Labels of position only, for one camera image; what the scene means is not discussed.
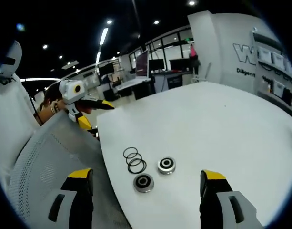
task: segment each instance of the white panel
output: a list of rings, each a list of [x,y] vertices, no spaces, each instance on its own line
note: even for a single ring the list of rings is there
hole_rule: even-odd
[[[201,66],[199,77],[204,78],[209,63],[212,63],[207,80],[220,83],[221,58],[220,46],[215,27],[209,11],[199,12],[188,16],[189,24],[194,38],[194,48],[199,55]]]

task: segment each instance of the person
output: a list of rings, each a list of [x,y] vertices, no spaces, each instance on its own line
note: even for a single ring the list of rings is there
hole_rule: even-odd
[[[30,97],[15,73],[21,57],[22,48],[15,41],[0,64],[0,183],[5,193],[10,183],[10,173],[25,144],[41,124],[49,120],[56,111],[65,109],[59,94],[56,99],[49,96],[49,103],[37,112],[38,115],[35,113]],[[89,108],[77,108],[91,113]]]
[[[52,84],[44,94],[44,100],[40,104],[37,114],[34,114],[37,122],[42,125],[49,120],[59,110],[66,110],[65,103],[62,100],[62,94],[59,91],[60,82]],[[92,109],[82,106],[81,104],[75,104],[77,109],[86,114],[91,114]]]

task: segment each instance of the metal bearing ring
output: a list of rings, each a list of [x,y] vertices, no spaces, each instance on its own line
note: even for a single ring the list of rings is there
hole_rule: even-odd
[[[138,192],[147,193],[153,189],[154,180],[149,174],[143,173],[135,177],[133,185]]]
[[[164,175],[171,174],[175,170],[175,160],[170,156],[164,157],[158,161],[157,167],[160,173]]]

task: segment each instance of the yellow robot part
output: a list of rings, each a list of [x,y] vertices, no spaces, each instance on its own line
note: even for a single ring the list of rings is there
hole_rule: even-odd
[[[203,171],[205,172],[206,177],[207,177],[208,180],[223,180],[223,179],[226,179],[226,177],[223,176],[221,173],[209,171],[209,170],[206,170],[206,169],[204,169]]]
[[[81,170],[76,170],[68,175],[68,178],[87,178],[91,168],[85,168]]]
[[[79,117],[77,119],[77,122],[82,129],[85,129],[85,130],[92,129],[92,125],[90,124],[90,122],[88,121],[88,119],[84,115]]]

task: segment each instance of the desk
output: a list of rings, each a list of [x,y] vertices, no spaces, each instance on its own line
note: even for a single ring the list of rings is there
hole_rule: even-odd
[[[136,85],[139,85],[143,82],[149,82],[151,79],[148,78],[148,77],[144,77],[144,78],[135,78],[135,79],[132,79],[132,80],[129,80],[129,81],[126,81],[124,83],[122,83],[121,85],[117,86],[116,89],[117,91],[121,91],[121,90],[124,90],[126,88],[129,88],[129,87],[133,87],[133,86],[136,86]]]
[[[150,78],[146,76],[145,77],[140,76],[138,78],[122,83],[121,85],[117,86],[116,89],[118,91],[122,91],[127,88],[132,88],[135,99],[138,100],[152,94],[151,87],[148,83],[150,81],[151,81]]]
[[[202,82],[158,93],[97,118],[103,158],[119,204],[134,229],[199,229],[200,171],[218,171],[268,225],[292,185],[292,118],[250,93]],[[133,188],[122,152],[134,146],[154,179]],[[176,160],[169,176],[157,171]]]
[[[155,77],[155,91],[156,93],[164,92],[169,90],[167,80],[173,77],[182,76],[183,86],[191,84],[191,78],[193,77],[192,72],[164,72],[164,73],[153,73]]]

